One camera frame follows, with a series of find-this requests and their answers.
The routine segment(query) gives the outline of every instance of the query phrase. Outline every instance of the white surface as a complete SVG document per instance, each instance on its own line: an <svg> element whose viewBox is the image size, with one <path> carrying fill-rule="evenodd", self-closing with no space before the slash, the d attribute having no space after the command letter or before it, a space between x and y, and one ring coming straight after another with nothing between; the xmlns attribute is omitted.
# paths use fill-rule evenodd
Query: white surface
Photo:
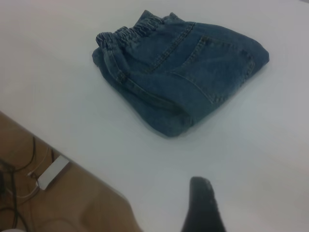
<svg viewBox="0 0 309 232"><path fill-rule="evenodd" d="M49 184L56 176L66 167L69 161L63 156L59 156L46 170L40 175L37 186L42 190L46 190Z"/></svg>
<svg viewBox="0 0 309 232"><path fill-rule="evenodd" d="M147 9L248 35L270 63L179 138L141 121L92 62L95 37ZM298 0L2 0L0 110L131 203L145 232L179 232L208 178L229 232L309 231L309 4Z"/></svg>

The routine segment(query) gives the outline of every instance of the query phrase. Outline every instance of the wooden floor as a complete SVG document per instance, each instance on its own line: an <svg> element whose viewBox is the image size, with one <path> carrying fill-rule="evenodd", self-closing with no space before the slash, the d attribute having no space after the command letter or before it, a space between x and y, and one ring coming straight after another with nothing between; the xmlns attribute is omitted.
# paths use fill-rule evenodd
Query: wooden floor
<svg viewBox="0 0 309 232"><path fill-rule="evenodd" d="M17 195L25 196L36 180L27 177L44 158L47 145L37 141L37 156L26 169L15 174ZM0 113L0 158L16 168L27 164L32 155L32 135ZM51 164L49 153L35 171L40 175ZM10 177L5 174L10 189ZM140 232L130 205L102 182L70 164L46 191L31 200L18 199L18 211L31 232ZM0 208L12 206L8 191L0 196ZM0 212L0 231L10 229L13 212ZM24 229L18 222L19 229Z"/></svg>

